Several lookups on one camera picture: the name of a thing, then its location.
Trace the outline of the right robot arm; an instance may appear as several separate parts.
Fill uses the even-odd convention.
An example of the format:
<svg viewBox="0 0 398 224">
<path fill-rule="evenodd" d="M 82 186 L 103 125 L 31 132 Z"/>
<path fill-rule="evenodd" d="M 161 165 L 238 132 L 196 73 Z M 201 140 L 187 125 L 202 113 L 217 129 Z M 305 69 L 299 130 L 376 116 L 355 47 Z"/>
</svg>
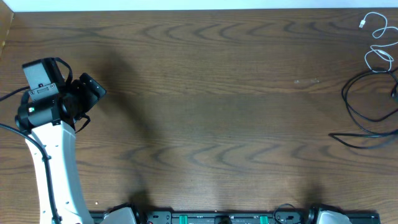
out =
<svg viewBox="0 0 398 224">
<path fill-rule="evenodd" d="M 339 208 L 325 205 L 322 203 L 314 203 L 308 211 L 306 224 L 351 224 L 349 217 Z"/>
</svg>

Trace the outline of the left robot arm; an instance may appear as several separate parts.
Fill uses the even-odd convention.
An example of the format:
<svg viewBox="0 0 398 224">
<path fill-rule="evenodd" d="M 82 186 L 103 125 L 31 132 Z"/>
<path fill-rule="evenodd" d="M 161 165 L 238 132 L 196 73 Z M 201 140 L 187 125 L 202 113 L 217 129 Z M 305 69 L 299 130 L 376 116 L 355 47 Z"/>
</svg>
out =
<svg viewBox="0 0 398 224">
<path fill-rule="evenodd" d="M 106 90 L 87 73 L 63 77 L 60 58 L 42 58 L 22 66 L 28 91 L 17 110 L 18 134 L 34 162 L 40 223 L 94 223 L 78 174 L 75 123 L 104 97 Z"/>
</svg>

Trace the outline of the clear tape piece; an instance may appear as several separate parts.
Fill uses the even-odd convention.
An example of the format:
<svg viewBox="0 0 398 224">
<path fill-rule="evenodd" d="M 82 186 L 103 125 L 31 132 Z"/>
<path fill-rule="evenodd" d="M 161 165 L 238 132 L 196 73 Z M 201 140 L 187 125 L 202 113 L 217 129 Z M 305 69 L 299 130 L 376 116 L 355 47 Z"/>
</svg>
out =
<svg viewBox="0 0 398 224">
<path fill-rule="evenodd" d="M 304 84 L 315 84 L 315 83 L 319 83 L 319 79 L 317 78 L 313 78 L 313 79 L 304 79 L 304 80 L 294 80 L 295 84 L 298 85 L 304 85 Z"/>
</svg>

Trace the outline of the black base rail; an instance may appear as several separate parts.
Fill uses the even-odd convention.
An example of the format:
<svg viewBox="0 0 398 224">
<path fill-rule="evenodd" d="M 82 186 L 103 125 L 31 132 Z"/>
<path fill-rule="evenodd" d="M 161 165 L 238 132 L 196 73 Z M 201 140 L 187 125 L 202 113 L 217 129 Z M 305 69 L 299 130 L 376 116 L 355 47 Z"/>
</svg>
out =
<svg viewBox="0 0 398 224">
<path fill-rule="evenodd" d="M 91 212 L 95 223 L 143 223 L 143 224 L 295 224 L 307 223 L 299 212 L 278 211 L 276 213 L 175 213 L 168 211 L 137 213 L 117 218 L 116 212 L 102 214 Z"/>
</svg>

